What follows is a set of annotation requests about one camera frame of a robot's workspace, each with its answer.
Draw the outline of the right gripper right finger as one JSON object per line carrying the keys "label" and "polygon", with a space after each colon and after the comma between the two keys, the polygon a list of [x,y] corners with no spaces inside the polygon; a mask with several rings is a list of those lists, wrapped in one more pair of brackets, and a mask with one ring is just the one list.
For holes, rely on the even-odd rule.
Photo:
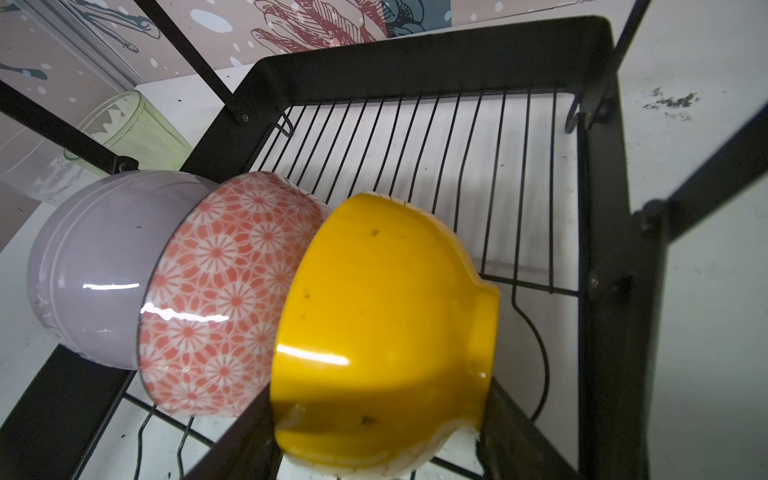
{"label": "right gripper right finger", "polygon": [[496,378],[491,379],[476,455],[484,479],[578,479]]}

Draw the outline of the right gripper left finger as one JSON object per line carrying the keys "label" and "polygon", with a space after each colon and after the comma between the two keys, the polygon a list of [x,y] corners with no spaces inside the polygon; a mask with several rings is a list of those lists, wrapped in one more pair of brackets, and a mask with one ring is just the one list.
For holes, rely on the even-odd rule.
{"label": "right gripper left finger", "polygon": [[275,480],[282,451],[274,428],[270,387],[266,386],[185,478]]}

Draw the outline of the pink floral pattern bowl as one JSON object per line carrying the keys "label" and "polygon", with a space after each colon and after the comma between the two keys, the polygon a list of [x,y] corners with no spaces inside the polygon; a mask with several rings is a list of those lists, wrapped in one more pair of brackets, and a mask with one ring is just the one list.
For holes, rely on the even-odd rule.
{"label": "pink floral pattern bowl", "polygon": [[268,385],[282,310],[329,206],[273,172],[222,183],[176,229],[138,330],[142,383],[172,414],[236,417]]}

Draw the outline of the yellow ceramic bowl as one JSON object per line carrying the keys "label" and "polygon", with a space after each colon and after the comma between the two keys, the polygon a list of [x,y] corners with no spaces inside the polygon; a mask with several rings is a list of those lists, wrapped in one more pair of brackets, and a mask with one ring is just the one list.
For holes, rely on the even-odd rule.
{"label": "yellow ceramic bowl", "polygon": [[279,324],[270,402],[294,464],[341,478],[418,469],[479,430],[500,292],[431,213],[373,192],[323,223]]}

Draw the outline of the green glass tumbler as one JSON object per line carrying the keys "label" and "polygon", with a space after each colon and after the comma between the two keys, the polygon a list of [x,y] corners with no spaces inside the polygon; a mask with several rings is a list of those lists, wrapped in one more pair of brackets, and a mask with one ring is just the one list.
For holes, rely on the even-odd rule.
{"label": "green glass tumbler", "polygon": [[141,170],[178,171],[192,146],[139,91],[122,92],[88,114],[78,129]]}

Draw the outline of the clear glass tumbler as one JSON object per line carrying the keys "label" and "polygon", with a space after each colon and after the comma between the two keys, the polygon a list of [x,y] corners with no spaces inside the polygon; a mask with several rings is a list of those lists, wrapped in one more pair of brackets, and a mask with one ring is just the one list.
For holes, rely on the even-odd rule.
{"label": "clear glass tumbler", "polygon": [[87,169],[59,156],[34,180],[30,196],[51,205],[60,205],[96,180],[98,177]]}

